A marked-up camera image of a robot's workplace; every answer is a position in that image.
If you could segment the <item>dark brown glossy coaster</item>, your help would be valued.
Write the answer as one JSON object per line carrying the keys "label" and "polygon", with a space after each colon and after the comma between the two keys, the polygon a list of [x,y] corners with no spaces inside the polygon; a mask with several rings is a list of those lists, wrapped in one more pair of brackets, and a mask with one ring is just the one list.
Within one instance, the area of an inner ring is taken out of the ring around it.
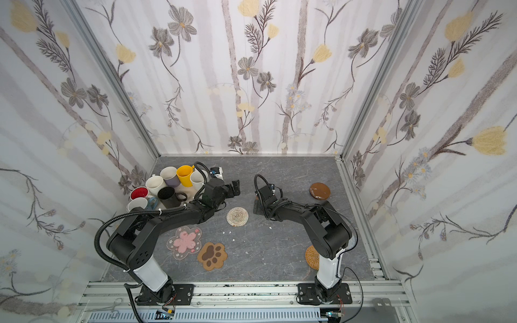
{"label": "dark brown glossy coaster", "polygon": [[319,201],[327,200],[331,196],[331,189],[321,182],[313,183],[309,188],[309,192],[314,199]]}

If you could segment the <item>brown paw coaster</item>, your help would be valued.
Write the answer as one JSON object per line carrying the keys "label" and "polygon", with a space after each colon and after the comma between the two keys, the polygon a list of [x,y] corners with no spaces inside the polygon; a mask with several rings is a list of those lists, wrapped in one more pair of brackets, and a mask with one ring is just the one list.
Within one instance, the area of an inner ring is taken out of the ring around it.
{"label": "brown paw coaster", "polygon": [[222,243],[206,243],[199,254],[197,260],[202,264],[206,271],[221,269],[224,262],[228,259],[225,246]]}

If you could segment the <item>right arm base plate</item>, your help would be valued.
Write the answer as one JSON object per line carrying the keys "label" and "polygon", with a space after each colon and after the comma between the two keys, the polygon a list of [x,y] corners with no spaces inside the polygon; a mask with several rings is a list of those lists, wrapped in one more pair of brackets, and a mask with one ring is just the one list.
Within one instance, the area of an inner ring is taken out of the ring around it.
{"label": "right arm base plate", "polygon": [[301,305],[349,305],[353,303],[349,285],[346,283],[338,283],[331,289],[325,289],[319,283],[299,283],[297,288],[296,300]]}

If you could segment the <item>rattan wicker round coaster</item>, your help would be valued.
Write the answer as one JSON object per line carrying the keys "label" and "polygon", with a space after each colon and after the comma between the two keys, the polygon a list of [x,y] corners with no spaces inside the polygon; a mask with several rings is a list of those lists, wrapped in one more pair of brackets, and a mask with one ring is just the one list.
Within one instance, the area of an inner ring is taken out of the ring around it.
{"label": "rattan wicker round coaster", "polygon": [[314,246],[310,246],[305,251],[305,259],[308,266],[313,270],[319,270],[319,253]]}

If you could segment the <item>woven multicolour round coaster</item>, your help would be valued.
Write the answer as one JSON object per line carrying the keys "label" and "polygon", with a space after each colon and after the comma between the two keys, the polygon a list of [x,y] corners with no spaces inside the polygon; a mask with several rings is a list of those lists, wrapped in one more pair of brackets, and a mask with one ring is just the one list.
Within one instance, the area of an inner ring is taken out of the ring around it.
{"label": "woven multicolour round coaster", "polygon": [[243,207],[234,207],[227,213],[226,220],[233,227],[241,227],[248,222],[249,213]]}

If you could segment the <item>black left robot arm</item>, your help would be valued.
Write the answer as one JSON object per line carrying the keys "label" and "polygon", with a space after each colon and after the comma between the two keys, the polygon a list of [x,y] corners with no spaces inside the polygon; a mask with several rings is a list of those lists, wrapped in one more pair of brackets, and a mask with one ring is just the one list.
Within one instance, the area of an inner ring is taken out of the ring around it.
{"label": "black left robot arm", "polygon": [[226,199],[238,195],[239,180],[226,184],[219,178],[213,178],[205,185],[201,198],[185,206],[164,211],[145,211],[140,208],[120,215],[116,220],[122,222],[106,243],[115,258],[107,259],[150,291],[160,292],[170,283],[170,277],[153,257],[160,235],[181,226],[207,222]]}

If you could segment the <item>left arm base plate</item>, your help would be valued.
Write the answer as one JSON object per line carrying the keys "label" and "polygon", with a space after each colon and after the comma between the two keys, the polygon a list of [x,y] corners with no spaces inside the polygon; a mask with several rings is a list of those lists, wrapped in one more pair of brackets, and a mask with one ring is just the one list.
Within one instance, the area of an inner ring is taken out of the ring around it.
{"label": "left arm base plate", "polygon": [[189,306],[194,288],[193,284],[166,283],[160,290],[153,292],[144,285],[135,301],[139,306]]}

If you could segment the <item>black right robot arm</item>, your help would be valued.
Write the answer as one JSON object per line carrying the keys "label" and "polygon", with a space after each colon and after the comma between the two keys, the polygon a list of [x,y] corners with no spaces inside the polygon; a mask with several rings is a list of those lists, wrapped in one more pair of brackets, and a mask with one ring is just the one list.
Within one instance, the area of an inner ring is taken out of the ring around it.
{"label": "black right robot arm", "polygon": [[270,185],[257,188],[255,193],[266,219],[291,221],[304,227],[319,254],[316,287],[327,296],[336,293],[342,282],[341,257],[358,243],[358,233],[353,223],[328,201],[296,203],[284,196],[277,196]]}

